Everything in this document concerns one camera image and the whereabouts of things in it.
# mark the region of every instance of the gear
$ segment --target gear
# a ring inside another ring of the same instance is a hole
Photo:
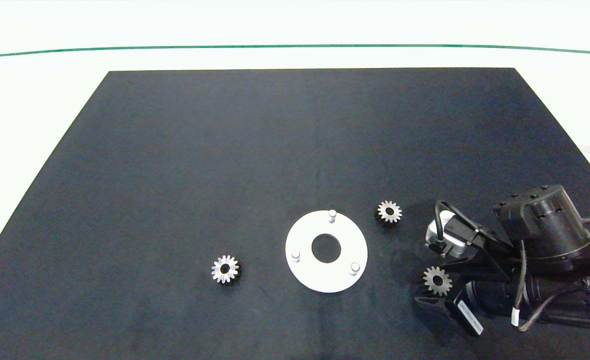
[[[213,280],[224,285],[238,280],[241,276],[241,268],[238,263],[235,257],[230,257],[230,255],[218,257],[214,262],[215,266],[212,267],[213,272],[210,273],[213,275]]]
[[[436,296],[446,296],[450,288],[453,287],[453,281],[450,280],[450,276],[443,269],[440,269],[439,266],[427,268],[423,273],[426,275],[423,277],[426,281],[424,285]]]
[[[396,202],[382,201],[377,207],[377,219],[387,225],[397,223],[402,217],[402,210],[397,206]]]

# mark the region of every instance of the plate center hole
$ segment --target plate center hole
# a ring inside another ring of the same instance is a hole
[[[317,235],[313,240],[313,255],[323,263],[334,262],[341,253],[341,245],[336,237],[330,234]]]

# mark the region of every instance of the black table surface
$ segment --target black table surface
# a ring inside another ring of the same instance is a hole
[[[114,71],[0,235],[0,360],[590,358],[588,329],[478,314],[476,338],[413,302],[435,199],[499,230],[492,205],[546,183],[590,215],[589,163],[511,68]],[[284,246],[331,208],[368,265],[324,294]]]

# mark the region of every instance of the white circular plate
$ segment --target white circular plate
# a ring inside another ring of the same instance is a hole
[[[322,234],[332,235],[341,246],[333,262],[320,262],[313,255],[313,240]],[[359,280],[368,260],[366,239],[351,219],[334,210],[305,214],[293,225],[286,239],[286,261],[295,278],[310,289],[336,293]]]

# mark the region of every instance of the metal pin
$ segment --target metal pin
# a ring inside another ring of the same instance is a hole
[[[350,264],[350,275],[352,275],[352,276],[357,275],[357,272],[359,272],[359,269],[361,269],[359,264],[356,262],[353,262],[352,264]]]
[[[328,210],[328,216],[331,217],[329,219],[329,223],[332,224],[332,223],[334,223],[334,219],[337,216],[337,212],[335,210],[333,210],[333,209],[330,209],[330,210]]]
[[[293,250],[293,252],[290,253],[290,256],[292,256],[294,262],[298,263],[301,253],[299,252],[299,250]]]

